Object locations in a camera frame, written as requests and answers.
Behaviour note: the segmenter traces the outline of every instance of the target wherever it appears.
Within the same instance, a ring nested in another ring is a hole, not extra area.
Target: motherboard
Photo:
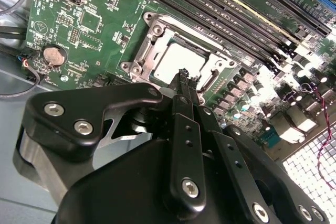
[[[336,98],[335,1],[33,0],[26,46],[62,90],[159,89],[186,69],[221,127],[272,147],[302,142]]]

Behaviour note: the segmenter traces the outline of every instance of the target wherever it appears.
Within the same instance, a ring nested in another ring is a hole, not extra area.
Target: mounting hole
[[[227,147],[231,150],[231,151],[234,151],[235,149],[233,148],[232,145],[228,144]]]
[[[188,104],[188,99],[186,97],[180,97],[180,100],[185,103]]]
[[[193,143],[189,140],[185,141],[185,144],[186,144],[186,146],[188,146],[190,148],[193,147]]]
[[[155,89],[153,89],[153,88],[149,88],[149,89],[148,89],[148,92],[149,92],[150,94],[152,94],[153,96],[155,96],[155,97],[158,96],[157,91],[156,91]]]
[[[238,161],[235,161],[235,165],[240,169],[242,169],[242,167],[243,167]]]
[[[145,19],[146,20],[151,20],[152,19],[152,15],[151,14],[147,14]]]

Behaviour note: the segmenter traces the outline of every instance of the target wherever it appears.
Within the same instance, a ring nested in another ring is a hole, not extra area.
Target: red wire
[[[320,166],[321,166],[321,161],[320,161],[320,158],[322,156],[322,151],[324,150],[324,148],[330,143],[330,140],[331,140],[331,137],[332,137],[332,134],[331,134],[331,129],[330,129],[330,123],[329,123],[329,115],[327,113],[327,108],[326,108],[326,102],[324,100],[324,98],[322,97],[321,93],[319,91],[316,90],[316,93],[318,94],[319,98],[321,99],[321,103],[322,103],[322,107],[324,108],[324,117],[325,117],[325,122],[327,123],[327,129],[328,129],[328,137],[327,139],[325,140],[325,142],[322,144],[321,148],[319,149],[319,152],[317,154],[317,169],[318,169],[318,172],[321,176],[321,178],[324,180],[324,182],[331,188],[331,189],[334,189],[335,188],[330,185],[330,183],[325,179],[325,177],[322,175],[321,173],[321,170],[320,170]]]

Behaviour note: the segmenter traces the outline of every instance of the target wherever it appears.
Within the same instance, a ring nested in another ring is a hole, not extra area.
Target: metal grille
[[[336,188],[336,125],[331,128],[331,132],[331,142],[322,151],[320,170]],[[317,170],[317,153],[327,136],[327,131],[323,132],[285,160],[283,165],[289,177],[326,212],[330,223],[336,223],[336,190],[328,187]]]

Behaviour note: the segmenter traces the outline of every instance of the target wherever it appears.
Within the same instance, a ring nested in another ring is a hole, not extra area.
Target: screw
[[[300,212],[302,213],[302,215],[309,221],[311,221],[313,218],[311,217],[310,213],[307,211],[306,208],[304,208],[303,206],[299,206]]]
[[[75,130],[81,135],[89,135],[93,131],[93,126],[87,121],[78,121],[74,125]]]
[[[150,94],[152,94],[153,96],[155,96],[155,97],[158,96],[158,93],[157,93],[157,91],[156,91],[154,88],[149,88],[149,89],[148,89],[148,92],[149,92]]]
[[[140,73],[140,68],[139,67],[134,67],[133,72],[134,73]]]
[[[233,132],[236,133],[238,136],[240,136],[240,134],[241,134],[239,129],[237,129],[237,128],[233,128]]]
[[[163,33],[163,30],[160,26],[154,26],[153,27],[153,32],[154,32],[155,35],[158,36],[158,35],[161,35]]]
[[[185,103],[185,104],[188,104],[188,100],[186,97],[180,97],[180,100]]]
[[[315,207],[312,207],[311,210],[316,215],[316,217],[319,218],[320,221],[324,221],[324,217]]]
[[[268,214],[267,214],[266,210],[261,205],[259,205],[258,203],[254,203],[253,204],[253,211],[263,223],[268,223],[269,222]]]
[[[60,116],[64,114],[64,108],[56,103],[49,103],[44,106],[44,112],[51,116]]]
[[[63,82],[67,82],[69,80],[69,77],[66,76],[65,74],[62,74],[61,77],[60,77],[61,81]]]
[[[211,115],[211,111],[208,108],[204,108],[203,111],[207,114],[207,115]]]
[[[198,196],[198,187],[190,179],[182,181],[182,189],[191,198],[196,198]]]

